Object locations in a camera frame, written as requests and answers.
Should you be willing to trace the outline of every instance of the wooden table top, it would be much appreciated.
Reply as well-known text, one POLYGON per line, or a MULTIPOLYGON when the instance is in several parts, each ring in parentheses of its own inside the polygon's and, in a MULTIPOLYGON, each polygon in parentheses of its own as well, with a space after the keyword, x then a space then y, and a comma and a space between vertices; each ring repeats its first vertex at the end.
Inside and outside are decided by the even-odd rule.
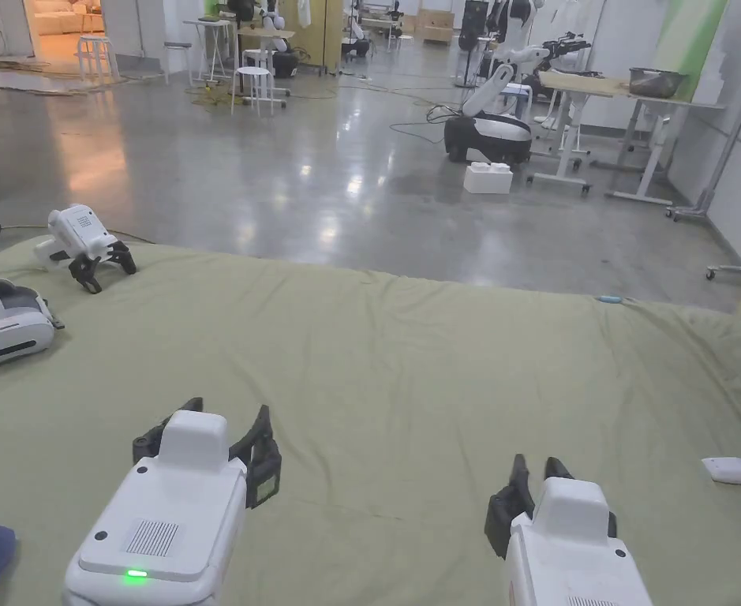
POLYGON ((577 73, 553 71, 539 72, 538 76, 543 86, 559 91, 585 93, 597 97, 629 95, 628 80, 619 80, 615 77, 588 77, 579 76, 577 73))
POLYGON ((706 109, 723 109, 723 105, 709 105, 708 103, 693 103, 681 99, 659 99, 657 97, 645 97, 643 95, 632 95, 629 91, 629 80, 616 77, 590 77, 580 76, 577 73, 561 72, 539 72, 541 83, 546 88, 554 88, 559 91, 582 93, 595 97, 631 97, 643 103, 665 103, 668 105, 689 105, 693 107, 704 107, 706 109))

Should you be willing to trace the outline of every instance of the white table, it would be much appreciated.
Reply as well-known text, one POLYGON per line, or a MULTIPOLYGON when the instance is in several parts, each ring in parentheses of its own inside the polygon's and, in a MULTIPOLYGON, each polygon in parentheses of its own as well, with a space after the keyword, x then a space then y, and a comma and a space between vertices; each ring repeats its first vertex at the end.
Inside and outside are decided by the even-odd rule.
MULTIPOLYGON (((224 63, 222 63, 222 52, 219 49, 219 32, 221 32, 223 29, 225 30, 225 36, 227 35, 226 29, 230 27, 230 24, 233 23, 228 20, 219 20, 219 21, 201 21, 198 19, 190 20, 190 21, 183 21, 183 24, 192 25, 196 28, 196 37, 199 39, 199 48, 201 49, 201 57, 199 60, 199 76, 195 77, 194 80, 200 80, 200 81, 210 81, 215 79, 215 60, 218 59, 218 65, 220 68, 222 68, 221 77, 227 77, 227 74, 224 71, 224 63), (207 70, 207 36, 204 34, 205 28, 210 28, 212 32, 213 37, 213 56, 212 60, 210 62, 210 77, 202 77, 202 73, 207 70)), ((238 57, 238 37, 235 36, 235 56, 238 57)))
MULTIPOLYGON (((651 204, 663 204, 669 206, 672 203, 671 200, 665 198, 656 198, 648 196, 648 188, 650 182, 656 172, 656 167, 662 158, 664 150, 671 148, 676 142, 676 138, 679 135, 680 126, 683 124, 684 118, 688 110, 691 107, 703 107, 709 109, 721 109, 721 106, 705 105, 702 103, 692 103, 687 101, 679 101, 677 99, 655 99, 653 97, 643 97, 640 95, 632 95, 629 92, 628 80, 619 80, 616 78, 596 78, 596 77, 585 77, 579 76, 573 73, 558 73, 558 72, 541 72, 540 74, 541 83, 545 87, 553 88, 557 91, 566 92, 567 101, 560 108, 560 121, 558 132, 555 133, 555 140, 553 145, 555 149, 558 149, 561 145, 561 137, 563 136, 564 129, 567 126, 569 119, 570 103, 574 104, 574 111, 572 114, 571 125, 570 125, 570 137, 576 137, 580 130, 580 121, 582 116, 583 107, 586 105, 586 100, 591 96, 614 98, 614 97, 629 97, 630 99, 636 99, 637 103, 634 107, 634 113, 632 114, 631 121, 629 122, 628 129, 626 130, 626 136, 623 138, 622 147, 619 151, 616 164, 593 162, 592 166, 600 168, 608 168, 612 170, 638 170, 642 172, 642 180, 640 181, 639 187, 636 193, 629 192, 617 192, 609 191, 606 192, 607 197, 620 198, 622 200, 635 200, 638 202, 648 202, 651 204), (653 131, 653 144, 650 149, 650 158, 645 165, 645 168, 639 166, 629 166, 626 164, 626 158, 628 155, 628 149, 634 139, 634 133, 636 132, 637 122, 639 115, 642 110, 642 106, 648 107, 655 115, 658 116, 657 125, 653 131)), ((588 192, 590 183, 587 183, 581 178, 571 178, 566 176, 567 166, 572 154, 572 145, 568 144, 565 146, 563 154, 561 155, 561 161, 559 164, 559 170, 554 175, 547 174, 535 174, 534 178, 547 178, 554 181, 565 181, 572 182, 582 187, 584 193, 588 192)))

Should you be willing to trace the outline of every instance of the standing desk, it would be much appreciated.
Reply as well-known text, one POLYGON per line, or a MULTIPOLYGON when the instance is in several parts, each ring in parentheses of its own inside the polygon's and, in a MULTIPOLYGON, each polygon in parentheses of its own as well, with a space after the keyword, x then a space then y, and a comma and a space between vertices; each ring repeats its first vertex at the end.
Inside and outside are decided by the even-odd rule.
MULTIPOLYGON (((614 98, 614 97, 628 97, 630 99, 636 99, 636 105, 634 106, 634 113, 631 115, 631 121, 629 122, 628 129, 626 130, 626 136, 623 138, 622 145, 619 150, 619 156, 617 157, 616 164, 603 163, 595 161, 592 166, 600 168, 608 168, 612 170, 641 170, 642 180, 640 181, 639 188, 636 193, 628 192, 617 192, 610 191, 606 192, 606 196, 611 198, 620 198, 622 200, 636 200, 638 202, 648 202, 651 204, 663 204, 670 206, 673 204, 671 200, 665 198, 656 198, 648 196, 648 188, 656 170, 656 166, 659 164, 662 158, 666 145, 673 145, 676 142, 676 138, 679 135, 680 126, 684 122, 684 118, 687 115, 688 110, 691 107, 701 107, 705 109, 722 109, 722 106, 708 105, 704 103, 693 103, 689 101, 680 101, 678 99, 658 99, 655 97, 645 97, 641 95, 632 95, 629 91, 628 80, 622 80, 619 78, 611 77, 587 77, 579 76, 576 73, 561 73, 561 72, 541 72, 539 74, 541 83, 547 88, 554 88, 558 91, 567 92, 567 101, 561 107, 560 120, 558 132, 555 133, 555 140, 553 141, 553 148, 558 149, 561 145, 561 137, 563 136, 564 129, 567 124, 570 123, 569 110, 570 104, 574 104, 574 111, 572 114, 570 124, 570 136, 576 137, 577 132, 580 129, 580 121, 583 112, 583 107, 586 105, 586 100, 591 96, 614 98), (660 117, 657 122, 656 128, 653 133, 653 144, 651 145, 650 157, 645 165, 644 169, 634 167, 626 164, 628 156, 628 150, 634 139, 636 133, 637 123, 639 115, 642 111, 642 106, 648 107, 655 115, 660 117)), ((537 173, 528 177, 529 181, 534 178, 543 178, 553 181, 565 181, 575 183, 582 187, 584 193, 589 191, 590 183, 587 183, 581 178, 571 178, 567 176, 567 167, 571 157, 572 149, 571 145, 567 145, 564 148, 564 153, 560 157, 560 165, 558 172, 554 175, 537 173)))

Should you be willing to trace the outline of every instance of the white box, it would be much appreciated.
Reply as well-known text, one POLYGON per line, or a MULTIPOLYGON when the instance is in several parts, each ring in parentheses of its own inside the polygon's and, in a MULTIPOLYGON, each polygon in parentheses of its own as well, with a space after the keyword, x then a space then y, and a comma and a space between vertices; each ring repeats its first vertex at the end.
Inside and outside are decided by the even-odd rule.
POLYGON ((512 182, 513 173, 507 164, 471 163, 463 188, 472 194, 508 194, 512 182))

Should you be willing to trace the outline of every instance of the green fabric sheet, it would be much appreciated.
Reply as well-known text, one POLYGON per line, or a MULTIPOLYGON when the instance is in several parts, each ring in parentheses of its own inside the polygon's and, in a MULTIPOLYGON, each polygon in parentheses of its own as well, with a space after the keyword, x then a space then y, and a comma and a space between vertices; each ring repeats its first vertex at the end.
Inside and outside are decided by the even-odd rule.
POLYGON ((523 452, 603 487, 656 606, 741 604, 741 323, 699 309, 478 288, 134 245, 92 296, 34 242, 0 277, 66 329, 0 367, 3 606, 52 606, 132 465, 194 396, 233 441, 271 408, 279 495, 248 511, 222 604, 507 604, 483 534, 523 452))

